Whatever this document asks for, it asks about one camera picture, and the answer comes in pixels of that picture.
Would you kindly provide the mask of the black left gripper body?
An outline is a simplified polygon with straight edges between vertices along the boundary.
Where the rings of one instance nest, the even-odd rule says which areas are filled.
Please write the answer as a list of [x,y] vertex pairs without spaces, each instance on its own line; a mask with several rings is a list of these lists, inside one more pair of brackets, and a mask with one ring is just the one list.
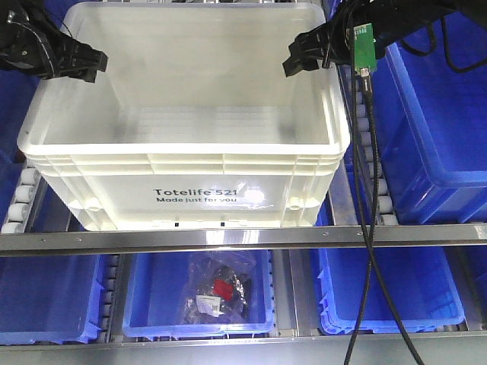
[[60,78],[63,40],[48,11],[2,11],[1,70]]

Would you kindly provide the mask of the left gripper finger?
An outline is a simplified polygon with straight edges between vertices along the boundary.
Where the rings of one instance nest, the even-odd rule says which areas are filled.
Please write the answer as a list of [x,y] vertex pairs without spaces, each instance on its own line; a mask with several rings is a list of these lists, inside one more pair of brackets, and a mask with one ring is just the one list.
[[98,67],[65,67],[60,65],[58,67],[59,77],[73,78],[82,80],[88,83],[94,83],[96,81]]
[[70,39],[66,44],[66,61],[70,69],[105,72],[108,56],[86,43]]

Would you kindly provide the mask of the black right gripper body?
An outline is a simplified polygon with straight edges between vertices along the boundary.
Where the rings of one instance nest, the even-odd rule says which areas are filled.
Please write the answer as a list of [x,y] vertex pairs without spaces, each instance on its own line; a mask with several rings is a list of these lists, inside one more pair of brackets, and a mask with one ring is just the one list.
[[355,29],[366,24],[372,26],[375,55],[380,59],[390,44],[422,27],[422,16],[410,1],[341,1],[328,22],[334,61],[352,60],[350,51],[357,49]]

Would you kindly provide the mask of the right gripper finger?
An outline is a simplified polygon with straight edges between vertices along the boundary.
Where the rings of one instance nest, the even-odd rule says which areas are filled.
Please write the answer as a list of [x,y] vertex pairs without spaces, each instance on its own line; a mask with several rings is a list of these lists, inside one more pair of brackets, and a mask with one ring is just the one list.
[[309,59],[330,61],[330,32],[331,26],[329,24],[322,24],[310,31],[299,33],[288,46],[290,53],[289,59],[292,61]]
[[289,57],[282,63],[285,77],[295,76],[301,71],[315,71],[320,68],[318,62],[314,59],[293,59]]

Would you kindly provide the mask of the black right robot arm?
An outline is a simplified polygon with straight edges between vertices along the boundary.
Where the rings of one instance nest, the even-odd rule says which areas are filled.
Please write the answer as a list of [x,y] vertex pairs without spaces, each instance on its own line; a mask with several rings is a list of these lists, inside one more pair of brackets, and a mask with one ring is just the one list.
[[486,27],[485,1],[342,1],[326,23],[295,37],[284,73],[291,77],[331,62],[351,65],[351,26],[372,25],[375,56],[382,59],[389,45],[455,12]]

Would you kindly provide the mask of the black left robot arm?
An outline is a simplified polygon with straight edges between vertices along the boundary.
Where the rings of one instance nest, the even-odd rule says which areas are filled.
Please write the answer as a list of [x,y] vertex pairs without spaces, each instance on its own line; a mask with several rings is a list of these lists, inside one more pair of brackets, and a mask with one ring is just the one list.
[[107,63],[104,52],[75,39],[66,25],[56,25],[43,1],[1,2],[2,70],[94,83]]

